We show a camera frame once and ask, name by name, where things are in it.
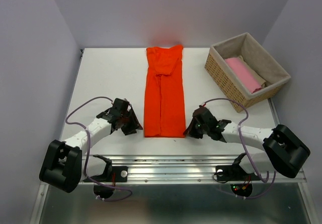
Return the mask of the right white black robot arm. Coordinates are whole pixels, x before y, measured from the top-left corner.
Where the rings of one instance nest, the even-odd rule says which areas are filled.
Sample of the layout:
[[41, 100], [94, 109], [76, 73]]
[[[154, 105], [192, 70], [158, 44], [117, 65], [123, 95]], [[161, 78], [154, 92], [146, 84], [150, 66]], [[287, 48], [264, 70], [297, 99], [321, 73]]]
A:
[[295, 178], [310, 156], [309, 148], [285, 125], [275, 128], [255, 128], [230, 120], [217, 120], [204, 106], [193, 112], [193, 118], [184, 136], [201, 139], [204, 135], [223, 143], [240, 143], [260, 150], [259, 153], [241, 153], [231, 165], [216, 168], [219, 182], [242, 181], [247, 176], [259, 180], [258, 173], [277, 172]]

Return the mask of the wicker basket with liner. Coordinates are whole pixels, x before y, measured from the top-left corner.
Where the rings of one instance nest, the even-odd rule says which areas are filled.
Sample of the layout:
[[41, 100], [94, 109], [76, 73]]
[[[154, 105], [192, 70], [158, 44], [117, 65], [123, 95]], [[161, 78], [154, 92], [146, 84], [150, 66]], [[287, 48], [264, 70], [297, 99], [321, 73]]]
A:
[[291, 79], [249, 33], [211, 45], [205, 69], [236, 112], [273, 97]]

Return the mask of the orange t shirt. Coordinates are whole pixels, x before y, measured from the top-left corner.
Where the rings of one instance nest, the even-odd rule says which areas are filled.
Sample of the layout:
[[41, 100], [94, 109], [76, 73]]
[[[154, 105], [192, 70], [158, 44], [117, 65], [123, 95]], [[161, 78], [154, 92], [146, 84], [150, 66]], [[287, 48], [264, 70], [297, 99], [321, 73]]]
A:
[[183, 46], [146, 49], [144, 136], [184, 138]]

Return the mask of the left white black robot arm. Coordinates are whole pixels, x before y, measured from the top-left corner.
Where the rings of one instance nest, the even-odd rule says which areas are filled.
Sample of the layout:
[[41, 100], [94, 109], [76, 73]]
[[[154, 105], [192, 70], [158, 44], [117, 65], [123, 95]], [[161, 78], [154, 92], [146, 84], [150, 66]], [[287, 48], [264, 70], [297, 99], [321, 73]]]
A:
[[82, 128], [80, 132], [49, 144], [39, 174], [40, 181], [67, 193], [82, 181], [92, 182], [94, 193], [103, 200], [117, 189], [116, 183], [127, 182], [127, 166], [114, 167], [110, 158], [90, 153], [95, 144], [117, 130], [128, 136], [143, 129], [130, 102], [116, 98], [111, 104], [88, 126], [74, 122]]

